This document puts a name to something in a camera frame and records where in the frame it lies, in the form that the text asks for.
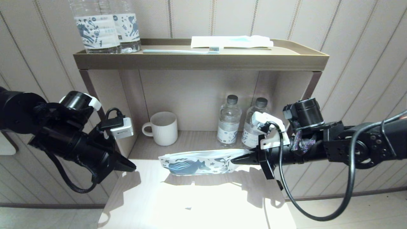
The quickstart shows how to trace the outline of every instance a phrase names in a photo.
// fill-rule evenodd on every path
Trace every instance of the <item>wall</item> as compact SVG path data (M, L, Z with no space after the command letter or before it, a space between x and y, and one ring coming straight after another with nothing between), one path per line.
M327 121L378 121L406 108L407 15L400 0L137 0L144 38L264 35L329 54L315 89ZM58 101L86 91L72 54L83 49L65 0L0 1L0 85ZM93 116L87 130L98 122ZM88 194L70 191L44 153L11 134L20 152L0 157L0 203L103 204L118 174ZM407 185L405 161L358 170L358 192ZM64 162L74 182L88 172ZM346 166L327 161L284 168L295 196L344 193Z

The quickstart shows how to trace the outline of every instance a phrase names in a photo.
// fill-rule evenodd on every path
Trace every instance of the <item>water bottle with printed label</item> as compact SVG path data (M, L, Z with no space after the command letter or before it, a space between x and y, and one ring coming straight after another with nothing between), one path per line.
M221 106L218 140L224 147L232 147L236 143L242 109L237 105L237 96L228 95L226 104Z
M256 105L247 110L245 127L242 135L242 143L246 149L255 148L258 144L258 136L262 133L259 132L255 127L251 126L252 116L255 111L270 114L270 111L266 108L267 103L267 99L261 97L257 98Z
M120 40L121 53L141 50L140 33L134 8L130 0L110 0L113 19Z
M87 53L120 53L108 0L69 0Z

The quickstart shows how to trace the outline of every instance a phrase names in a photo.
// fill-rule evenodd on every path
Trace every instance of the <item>whale print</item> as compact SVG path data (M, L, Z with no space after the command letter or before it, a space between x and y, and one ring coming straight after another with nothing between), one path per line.
M197 172L198 169L200 170L210 170L207 166L205 166L205 162L197 161L183 161L172 163L168 165L168 169L171 173L176 175L192 175Z

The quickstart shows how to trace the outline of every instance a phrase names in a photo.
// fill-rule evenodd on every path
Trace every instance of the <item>white table surface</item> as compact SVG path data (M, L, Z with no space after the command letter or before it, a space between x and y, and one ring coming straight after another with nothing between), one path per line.
M167 147L139 136L129 157L137 170L120 175L98 228L296 228L277 183L260 166L200 176L161 167L157 157L167 153L221 148L215 136L183 131Z

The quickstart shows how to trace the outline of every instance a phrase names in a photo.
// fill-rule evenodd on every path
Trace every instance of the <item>white packet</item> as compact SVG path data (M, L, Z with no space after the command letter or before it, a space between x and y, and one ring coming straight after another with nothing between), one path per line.
M231 159L250 152L242 149L189 151L166 154L158 159L162 167L177 176L222 174L233 172L239 166Z

